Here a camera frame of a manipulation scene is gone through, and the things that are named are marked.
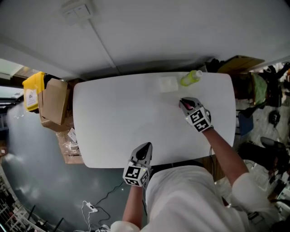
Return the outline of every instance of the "white table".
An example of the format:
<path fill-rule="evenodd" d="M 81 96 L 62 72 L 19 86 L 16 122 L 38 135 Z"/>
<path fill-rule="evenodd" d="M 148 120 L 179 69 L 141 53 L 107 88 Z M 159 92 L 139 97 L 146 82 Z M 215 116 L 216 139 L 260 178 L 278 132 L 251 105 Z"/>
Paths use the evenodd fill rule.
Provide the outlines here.
<path fill-rule="evenodd" d="M 137 146 L 151 142 L 151 165 L 207 156 L 210 145 L 184 119 L 182 97 L 196 97 L 210 110 L 215 130 L 233 144 L 236 104 L 227 74 L 204 73 L 177 92 L 161 93 L 159 78 L 186 72 L 147 73 L 79 83 L 73 119 L 82 158 L 90 168 L 124 168 Z"/>

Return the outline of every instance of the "white shirt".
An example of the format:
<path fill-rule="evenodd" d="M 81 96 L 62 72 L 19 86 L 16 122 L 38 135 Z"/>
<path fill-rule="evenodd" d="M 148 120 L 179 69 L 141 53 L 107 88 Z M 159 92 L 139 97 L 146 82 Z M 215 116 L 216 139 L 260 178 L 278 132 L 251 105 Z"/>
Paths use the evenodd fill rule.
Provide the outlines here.
<path fill-rule="evenodd" d="M 248 214 L 253 212 L 259 212 L 266 227 L 278 221 L 278 211 L 249 173 L 233 184 L 232 207 L 227 208 L 216 191 L 212 175 L 198 166 L 176 167 L 154 174 L 146 191 L 146 203 L 149 222 L 141 232 L 261 231 L 248 219 Z M 112 224 L 111 231 L 139 232 L 140 229 L 119 221 Z"/>

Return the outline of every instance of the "white label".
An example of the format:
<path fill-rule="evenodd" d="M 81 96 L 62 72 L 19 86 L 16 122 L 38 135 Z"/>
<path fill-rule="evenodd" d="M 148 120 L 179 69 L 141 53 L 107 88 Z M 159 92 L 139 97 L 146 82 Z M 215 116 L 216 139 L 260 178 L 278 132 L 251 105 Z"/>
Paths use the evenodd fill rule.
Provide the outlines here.
<path fill-rule="evenodd" d="M 76 132 L 75 130 L 72 128 L 69 133 L 68 136 L 76 143 L 77 142 L 77 136 L 76 136 Z"/>
<path fill-rule="evenodd" d="M 30 107 L 38 103 L 36 89 L 27 89 L 25 92 L 26 106 Z"/>

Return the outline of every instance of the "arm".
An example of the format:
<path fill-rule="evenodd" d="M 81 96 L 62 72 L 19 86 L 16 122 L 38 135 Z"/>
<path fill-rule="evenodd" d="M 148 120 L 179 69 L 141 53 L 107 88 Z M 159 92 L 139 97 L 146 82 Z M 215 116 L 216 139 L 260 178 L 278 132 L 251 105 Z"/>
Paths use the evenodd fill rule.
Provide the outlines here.
<path fill-rule="evenodd" d="M 123 221 L 130 222 L 141 229 L 143 188 L 132 186 L 127 200 L 126 208 L 123 214 Z"/>
<path fill-rule="evenodd" d="M 212 146 L 217 160 L 228 178 L 231 186 L 248 168 L 237 152 L 213 129 L 203 131 L 203 134 Z"/>

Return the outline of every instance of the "electrical outlet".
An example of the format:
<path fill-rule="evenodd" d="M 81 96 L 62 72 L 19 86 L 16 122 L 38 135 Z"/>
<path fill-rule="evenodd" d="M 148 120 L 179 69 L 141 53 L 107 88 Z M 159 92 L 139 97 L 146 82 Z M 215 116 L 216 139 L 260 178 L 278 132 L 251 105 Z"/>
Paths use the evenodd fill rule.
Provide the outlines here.
<path fill-rule="evenodd" d="M 98 212 L 98 210 L 90 202 L 87 203 L 87 206 L 90 208 L 92 212 Z"/>

